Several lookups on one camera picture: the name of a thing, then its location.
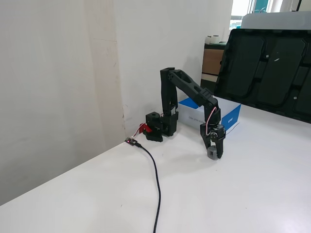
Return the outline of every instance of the blue box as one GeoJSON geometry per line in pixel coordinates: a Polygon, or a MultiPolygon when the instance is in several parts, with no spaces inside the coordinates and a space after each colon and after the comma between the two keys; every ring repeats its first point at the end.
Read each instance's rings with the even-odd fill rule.
{"type": "MultiPolygon", "coordinates": [[[[222,122],[228,132],[232,126],[238,123],[241,104],[235,103],[222,98],[216,98],[221,109],[222,122]]],[[[199,107],[192,99],[187,98],[178,104],[179,121],[200,130],[200,125],[204,121],[204,108],[199,107]]]]}

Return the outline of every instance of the white container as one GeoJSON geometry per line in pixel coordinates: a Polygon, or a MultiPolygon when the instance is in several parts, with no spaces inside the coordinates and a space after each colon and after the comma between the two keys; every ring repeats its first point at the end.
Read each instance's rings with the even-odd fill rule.
{"type": "Polygon", "coordinates": [[[219,42],[220,42],[220,37],[218,35],[212,36],[212,38],[210,40],[211,44],[219,44],[219,42]]]}
{"type": "Polygon", "coordinates": [[[207,45],[209,45],[211,39],[212,39],[212,37],[211,37],[210,35],[208,35],[207,37],[205,37],[205,43],[206,43],[207,45]]]}

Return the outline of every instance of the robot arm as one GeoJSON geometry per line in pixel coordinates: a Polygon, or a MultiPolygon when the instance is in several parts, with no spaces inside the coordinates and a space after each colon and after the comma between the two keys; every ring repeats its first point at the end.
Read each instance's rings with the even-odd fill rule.
{"type": "Polygon", "coordinates": [[[163,69],[161,74],[161,96],[163,116],[158,113],[146,115],[146,124],[151,132],[144,131],[146,138],[153,141],[163,141],[162,134],[173,136],[176,132],[178,112],[177,90],[184,91],[198,106],[204,106],[205,122],[200,126],[207,155],[213,160],[220,159],[223,154],[225,129],[220,125],[221,111],[218,101],[206,88],[201,88],[182,70],[175,68],[163,69]]]}

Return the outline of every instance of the white wall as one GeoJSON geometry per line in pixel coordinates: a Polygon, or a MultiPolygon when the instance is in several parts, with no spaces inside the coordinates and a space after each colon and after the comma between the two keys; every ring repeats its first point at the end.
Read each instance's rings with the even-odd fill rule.
{"type": "Polygon", "coordinates": [[[311,0],[302,0],[299,11],[311,11],[311,0]]]}
{"type": "Polygon", "coordinates": [[[233,0],[208,1],[208,34],[219,35],[222,41],[229,38],[233,0]]]}
{"type": "Polygon", "coordinates": [[[124,137],[116,72],[97,68],[116,53],[103,42],[92,55],[86,22],[83,0],[0,0],[0,205],[124,137]]]}
{"type": "MultiPolygon", "coordinates": [[[[126,134],[162,113],[160,70],[176,67],[200,83],[204,40],[221,11],[211,0],[115,0],[126,134]]],[[[185,95],[179,92],[181,99],[185,95]]]]}

